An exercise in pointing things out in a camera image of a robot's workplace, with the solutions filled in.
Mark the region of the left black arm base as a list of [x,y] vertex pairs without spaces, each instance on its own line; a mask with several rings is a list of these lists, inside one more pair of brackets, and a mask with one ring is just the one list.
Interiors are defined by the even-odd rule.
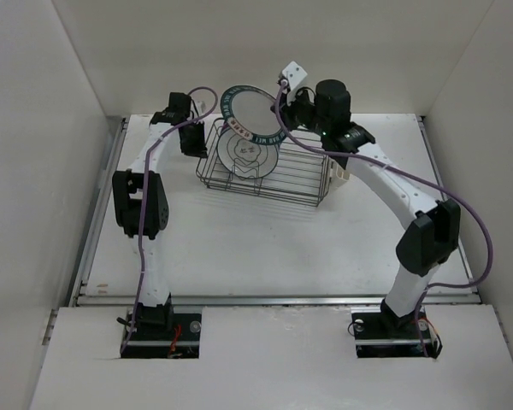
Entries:
[[198,359],[202,333],[201,312],[177,313],[171,305],[144,307],[116,320],[124,326],[122,359]]

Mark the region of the green rimmed white plate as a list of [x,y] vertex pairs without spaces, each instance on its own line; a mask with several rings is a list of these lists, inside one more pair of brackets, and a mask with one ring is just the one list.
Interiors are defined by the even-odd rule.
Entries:
[[234,85],[225,90],[220,110],[226,125],[240,137],[258,145],[280,145],[286,135],[274,112],[275,99],[252,85]]

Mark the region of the white plate with flower outline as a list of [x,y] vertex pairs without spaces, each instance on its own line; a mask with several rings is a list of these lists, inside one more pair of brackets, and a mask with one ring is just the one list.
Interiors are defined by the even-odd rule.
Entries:
[[216,151],[221,164],[240,179],[262,179],[279,161],[276,146],[252,143],[230,129],[220,134]]

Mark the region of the dark wire dish rack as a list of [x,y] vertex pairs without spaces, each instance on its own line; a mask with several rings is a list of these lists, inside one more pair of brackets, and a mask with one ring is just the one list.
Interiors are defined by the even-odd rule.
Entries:
[[329,192],[331,160],[311,153],[286,140],[279,147],[276,168],[262,179],[240,179],[219,161],[216,145],[228,129],[221,117],[213,120],[206,138],[208,157],[196,168],[199,180],[208,188],[297,204],[318,206]]

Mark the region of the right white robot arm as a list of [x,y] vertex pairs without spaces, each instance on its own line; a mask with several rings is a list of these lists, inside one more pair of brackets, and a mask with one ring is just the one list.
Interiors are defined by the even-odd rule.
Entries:
[[380,329],[391,337],[416,323],[422,298],[439,266],[457,250],[461,209],[454,198],[421,191],[431,183],[396,168],[375,137],[351,119],[351,96],[338,80],[323,80],[315,95],[280,79],[273,111],[281,133],[309,152],[326,155],[364,182],[404,230],[395,248],[399,269],[380,305]]

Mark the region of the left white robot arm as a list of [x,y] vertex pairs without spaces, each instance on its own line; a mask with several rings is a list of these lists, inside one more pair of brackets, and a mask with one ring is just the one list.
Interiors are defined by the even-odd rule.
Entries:
[[136,159],[112,177],[115,221],[139,258],[135,302],[127,325],[138,328],[148,312],[144,328],[158,339],[168,337],[174,328],[174,317],[164,311],[170,289],[159,250],[170,215],[163,174],[176,149],[188,157],[208,156],[203,122],[208,114],[202,103],[195,102],[194,93],[169,94],[168,106],[151,117],[148,137]]

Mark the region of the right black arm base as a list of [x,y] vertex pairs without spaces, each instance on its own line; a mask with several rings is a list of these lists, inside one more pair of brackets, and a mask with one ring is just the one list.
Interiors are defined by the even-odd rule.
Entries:
[[396,322],[379,307],[354,307],[347,326],[353,336],[358,359],[438,359],[442,340],[422,308],[418,319],[410,314]]

